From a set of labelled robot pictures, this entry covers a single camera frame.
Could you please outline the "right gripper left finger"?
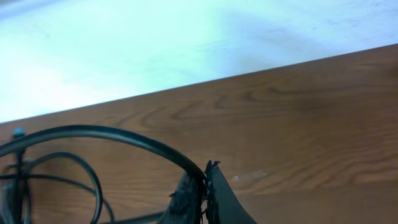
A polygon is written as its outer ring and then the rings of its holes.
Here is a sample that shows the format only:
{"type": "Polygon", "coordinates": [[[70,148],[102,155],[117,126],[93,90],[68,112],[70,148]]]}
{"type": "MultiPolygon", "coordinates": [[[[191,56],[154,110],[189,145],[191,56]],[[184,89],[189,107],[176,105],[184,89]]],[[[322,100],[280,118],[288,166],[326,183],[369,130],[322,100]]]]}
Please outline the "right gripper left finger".
{"type": "Polygon", "coordinates": [[[157,224],[200,224],[203,194],[203,182],[184,172],[157,224]]]}

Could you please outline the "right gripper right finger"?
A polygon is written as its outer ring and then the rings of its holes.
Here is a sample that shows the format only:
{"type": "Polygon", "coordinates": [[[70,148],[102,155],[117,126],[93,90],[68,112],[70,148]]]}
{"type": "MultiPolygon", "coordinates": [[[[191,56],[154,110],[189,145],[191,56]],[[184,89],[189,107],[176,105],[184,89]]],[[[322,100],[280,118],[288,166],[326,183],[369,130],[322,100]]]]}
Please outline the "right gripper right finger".
{"type": "Polygon", "coordinates": [[[218,164],[208,161],[206,174],[206,218],[209,224],[256,224],[235,196],[218,164]]]}

